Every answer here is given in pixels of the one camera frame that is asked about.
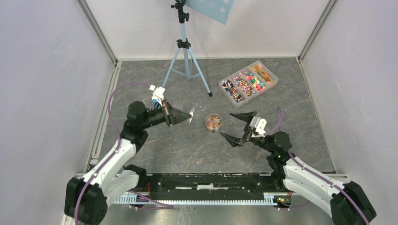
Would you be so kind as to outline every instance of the gray mat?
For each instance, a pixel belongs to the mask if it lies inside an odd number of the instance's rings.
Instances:
[[[276,76],[278,84],[245,106],[235,109],[218,88],[218,82],[232,73],[260,60]],[[170,60],[125,61],[119,74],[118,86],[129,82],[144,82],[159,86],[163,83]],[[149,137],[142,149],[128,164],[147,169],[149,173],[183,172],[270,172],[266,156],[261,148],[247,143],[232,148],[218,133],[210,133],[205,117],[218,113],[223,118],[221,131],[240,137],[245,123],[229,116],[229,113],[258,111],[260,117],[273,127],[277,120],[277,108],[285,108],[282,130],[290,134],[291,149],[304,162],[323,172],[333,171],[325,139],[304,77],[295,58],[265,59],[216,59],[198,60],[213,97],[209,97],[200,78],[186,80],[172,72],[166,84],[165,97],[170,104],[189,112],[195,106],[190,125],[187,122],[175,127],[161,124],[147,129]],[[183,61],[177,60],[175,69],[184,71]],[[115,121],[121,129],[126,120],[127,107],[132,101],[143,101],[152,107],[151,91],[144,87],[125,87],[113,100]],[[112,148],[117,139],[108,121],[100,159]]]

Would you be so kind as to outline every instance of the white enclosure wall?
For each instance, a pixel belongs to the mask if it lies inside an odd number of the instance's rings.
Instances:
[[[0,224],[60,224],[112,67],[76,1],[1,1]]]
[[[337,168],[397,223],[398,1],[342,0],[304,58]]]
[[[175,0],[87,2],[116,57],[173,57],[181,38],[177,10],[170,8]],[[227,25],[184,7],[187,37],[198,58],[298,56],[327,2],[235,0]]]

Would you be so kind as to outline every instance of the tripod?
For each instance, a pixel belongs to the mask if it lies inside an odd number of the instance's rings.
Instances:
[[[183,6],[185,5],[186,0],[176,0],[176,4],[171,5],[171,8],[176,8],[178,10],[178,20],[180,22],[180,28],[181,28],[181,35],[182,35],[182,39],[177,40],[177,51],[174,54],[174,58],[171,61],[170,67],[168,68],[167,74],[166,74],[166,78],[164,79],[163,85],[162,87],[164,87],[166,85],[166,82],[168,80],[168,76],[170,75],[171,71],[174,71],[178,74],[181,74],[183,76],[185,76],[188,80],[190,80],[191,78],[200,76],[203,80],[203,83],[205,84],[206,90],[209,93],[209,96],[213,96],[209,85],[206,82],[205,77],[203,76],[202,70],[200,70],[199,64],[196,61],[195,55],[193,54],[193,51],[191,49],[191,44],[188,42],[188,39],[186,37],[185,34],[185,20],[188,21],[189,20],[189,13],[184,13],[183,10]],[[180,72],[178,70],[173,69],[174,63],[176,61],[177,55],[180,52],[180,49],[183,48],[184,49],[184,63],[185,63],[185,74],[183,72]],[[191,61],[193,61],[193,63],[195,64],[196,68],[198,69],[198,74],[195,75],[191,75],[191,69],[189,67],[189,63],[188,63],[188,52],[191,55]]]

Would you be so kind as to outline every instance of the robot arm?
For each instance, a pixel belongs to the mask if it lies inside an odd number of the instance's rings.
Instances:
[[[174,109],[164,98],[164,88],[151,85],[153,101],[159,104],[156,109],[147,109],[142,102],[129,105],[127,120],[120,133],[118,141],[109,153],[81,179],[72,178],[66,189],[66,215],[74,217],[77,199],[83,186],[90,181],[78,209],[78,219],[85,224],[97,225],[106,215],[110,205],[117,198],[132,188],[144,188],[143,180],[146,170],[135,165],[129,165],[116,177],[123,165],[132,158],[144,145],[148,133],[146,128],[165,122],[169,127],[190,119],[191,114]]]
[[[252,142],[270,152],[271,155],[267,156],[267,161],[274,170],[271,177],[279,190],[287,189],[302,195],[328,213],[333,222],[338,225],[366,224],[376,217],[373,206],[358,184],[353,181],[347,184],[342,183],[305,164],[288,152],[292,147],[289,135],[285,132],[267,134],[265,130],[267,122],[256,114],[257,112],[231,113],[233,117],[247,123],[242,138],[225,133],[220,134],[233,147]]]

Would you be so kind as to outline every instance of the blue board with holes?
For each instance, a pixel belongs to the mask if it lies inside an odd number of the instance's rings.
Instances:
[[[226,24],[234,0],[187,0],[185,5]]]

